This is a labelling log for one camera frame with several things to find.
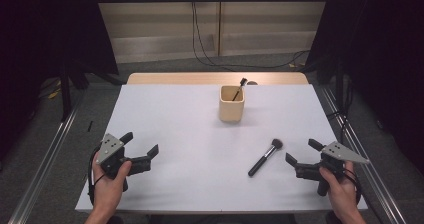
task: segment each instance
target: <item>beige cup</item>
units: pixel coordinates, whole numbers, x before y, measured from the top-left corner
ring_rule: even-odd
[[[239,90],[239,86],[222,86],[219,95],[219,119],[225,122],[238,122],[243,116],[244,109],[244,90],[240,92],[233,101],[234,96]]]

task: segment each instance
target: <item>black brush handle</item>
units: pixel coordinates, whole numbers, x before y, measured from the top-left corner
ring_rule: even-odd
[[[266,161],[266,157],[261,157],[261,159],[259,159],[258,162],[256,162],[256,164],[252,167],[252,169],[250,169],[249,171],[249,176],[252,177],[253,175],[255,175],[255,173],[259,170],[259,168],[265,163]]]

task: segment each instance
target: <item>person's right hand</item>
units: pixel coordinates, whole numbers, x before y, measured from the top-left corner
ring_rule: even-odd
[[[346,170],[353,172],[353,163],[345,162]],[[344,224],[365,223],[356,206],[356,190],[355,185],[347,178],[337,180],[336,177],[326,168],[319,169],[321,176],[328,182],[328,197],[337,218]],[[351,178],[355,177],[348,171],[346,174]]]

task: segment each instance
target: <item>table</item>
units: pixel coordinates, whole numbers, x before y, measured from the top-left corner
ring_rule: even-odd
[[[238,85],[243,77],[259,85],[245,87],[242,121],[223,123],[217,115],[219,87]],[[323,144],[336,140],[303,74],[139,73],[128,83],[106,132],[118,138],[134,133],[126,145],[128,157],[145,155],[155,144],[160,152],[150,172],[128,178],[118,210],[233,214],[331,209],[328,198],[316,194],[318,183],[296,178],[284,161],[289,152],[300,162],[316,163],[320,156],[308,139]],[[248,177],[274,138],[283,141],[283,149]],[[86,188],[76,209],[88,212]],[[361,201],[359,208],[367,206]]]

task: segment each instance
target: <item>gray carpet floor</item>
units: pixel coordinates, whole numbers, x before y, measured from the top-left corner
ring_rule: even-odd
[[[296,62],[304,63],[305,58],[306,56],[302,56]],[[234,71],[273,72],[299,69],[299,67],[289,66],[266,68],[288,63],[292,55],[287,54],[211,59],[217,64],[240,65],[229,67]],[[126,80],[133,72],[228,71],[220,67],[201,64],[196,59],[120,64],[119,70],[120,75],[117,78],[121,80]],[[87,75],[87,77],[91,83],[87,90],[72,90],[74,101],[78,96],[83,97],[81,106],[53,160],[53,165],[42,184],[32,211],[27,216],[27,223],[83,223],[87,217],[87,214],[79,213],[74,208],[85,183],[89,156],[104,135],[120,91],[119,86],[106,83],[96,76]],[[314,84],[325,112],[330,113],[331,110],[321,94],[323,87],[317,84],[316,73],[308,73],[307,78],[311,84]],[[334,81],[329,86],[334,88]],[[54,99],[41,98],[34,118],[3,160],[3,171],[0,173],[0,223],[9,221],[33,176],[37,173],[38,166],[42,163],[60,125],[61,105],[60,94]],[[390,133],[378,127],[377,117],[362,100],[360,93],[354,93],[349,113],[349,123],[396,200],[406,222],[423,223],[423,176],[399,151]],[[329,121],[335,133],[339,133],[340,126],[335,119]],[[369,203],[375,208],[375,212],[383,223],[391,223],[380,205],[380,200],[374,194],[365,175],[362,174],[361,168],[357,168],[357,171]],[[363,215],[368,223],[379,223],[376,213],[369,209],[364,211]],[[125,223],[148,223],[148,217],[143,215],[128,213],[119,215],[123,217]],[[295,217],[299,224],[325,223],[324,215],[325,213],[322,212],[297,213]]]

